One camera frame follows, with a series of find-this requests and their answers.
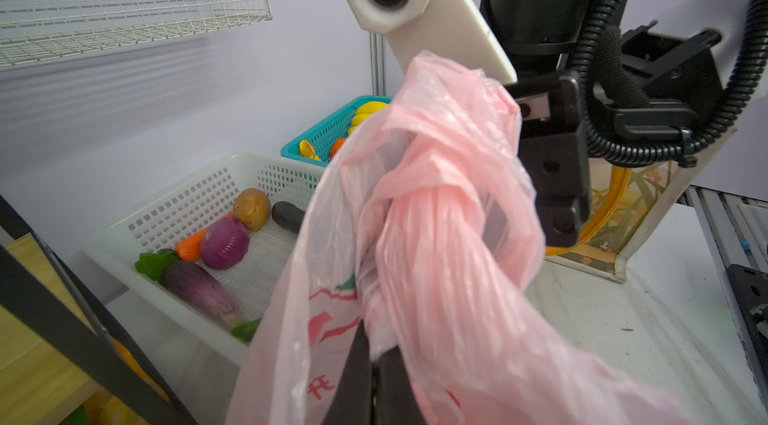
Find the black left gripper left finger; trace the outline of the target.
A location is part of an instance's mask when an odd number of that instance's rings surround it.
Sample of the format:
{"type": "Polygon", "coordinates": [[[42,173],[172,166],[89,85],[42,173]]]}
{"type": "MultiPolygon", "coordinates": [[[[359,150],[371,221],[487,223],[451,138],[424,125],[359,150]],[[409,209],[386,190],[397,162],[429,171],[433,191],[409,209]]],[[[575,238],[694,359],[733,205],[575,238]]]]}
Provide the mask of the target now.
{"type": "Polygon", "coordinates": [[[336,394],[323,425],[370,425],[373,420],[373,366],[363,322],[355,331],[336,394]]]}

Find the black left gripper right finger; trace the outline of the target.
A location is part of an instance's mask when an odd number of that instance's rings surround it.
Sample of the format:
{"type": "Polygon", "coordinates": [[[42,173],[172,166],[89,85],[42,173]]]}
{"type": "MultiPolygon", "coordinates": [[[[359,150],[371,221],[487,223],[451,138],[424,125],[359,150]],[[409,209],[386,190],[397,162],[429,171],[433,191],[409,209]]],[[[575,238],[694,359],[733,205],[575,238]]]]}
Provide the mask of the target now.
{"type": "Polygon", "coordinates": [[[398,347],[384,353],[374,367],[374,423],[425,425],[398,347]]]}

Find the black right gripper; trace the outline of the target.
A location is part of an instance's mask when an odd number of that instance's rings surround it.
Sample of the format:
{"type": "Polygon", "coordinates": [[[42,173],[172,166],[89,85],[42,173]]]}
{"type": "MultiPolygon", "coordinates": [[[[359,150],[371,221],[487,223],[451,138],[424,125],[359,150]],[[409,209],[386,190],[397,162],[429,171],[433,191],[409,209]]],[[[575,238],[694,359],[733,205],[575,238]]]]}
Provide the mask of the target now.
{"type": "Polygon", "coordinates": [[[579,75],[568,69],[506,86],[523,117],[518,156],[536,191],[549,247],[570,248],[591,213],[579,75]]]}

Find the white canvas tote bag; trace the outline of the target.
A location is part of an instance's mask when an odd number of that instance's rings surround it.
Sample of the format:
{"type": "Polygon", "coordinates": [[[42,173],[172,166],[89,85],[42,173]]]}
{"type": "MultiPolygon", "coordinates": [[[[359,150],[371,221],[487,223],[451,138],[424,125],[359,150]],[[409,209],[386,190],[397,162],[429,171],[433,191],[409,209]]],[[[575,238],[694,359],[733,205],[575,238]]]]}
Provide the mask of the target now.
{"type": "Polygon", "coordinates": [[[602,159],[590,160],[592,211],[582,238],[574,247],[549,249],[547,260],[625,282],[629,259],[734,133],[730,129],[700,152],[693,168],[667,161],[624,169],[602,159]]]}

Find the pink plastic grocery bag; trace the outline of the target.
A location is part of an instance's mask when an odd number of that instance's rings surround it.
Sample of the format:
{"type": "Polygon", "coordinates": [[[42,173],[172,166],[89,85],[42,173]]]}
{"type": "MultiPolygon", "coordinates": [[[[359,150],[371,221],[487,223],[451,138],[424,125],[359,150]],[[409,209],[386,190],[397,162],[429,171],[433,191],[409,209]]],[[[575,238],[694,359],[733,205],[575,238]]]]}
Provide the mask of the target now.
{"type": "Polygon", "coordinates": [[[431,424],[687,424],[669,393],[564,339],[528,301],[545,239],[496,80],[422,52],[325,169],[240,369],[230,424],[318,424],[353,334],[399,349],[431,424]]]}

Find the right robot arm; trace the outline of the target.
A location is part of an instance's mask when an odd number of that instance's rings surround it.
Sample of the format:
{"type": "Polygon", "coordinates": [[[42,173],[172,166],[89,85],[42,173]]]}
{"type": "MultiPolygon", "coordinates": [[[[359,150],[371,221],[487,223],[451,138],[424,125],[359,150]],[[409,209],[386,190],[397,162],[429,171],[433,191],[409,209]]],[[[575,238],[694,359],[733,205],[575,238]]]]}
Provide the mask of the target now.
{"type": "Polygon", "coordinates": [[[633,170],[700,154],[735,125],[767,71],[767,0],[700,0],[678,33],[622,31],[628,0],[481,0],[518,71],[521,158],[537,190],[549,255],[589,241],[633,170]]]}

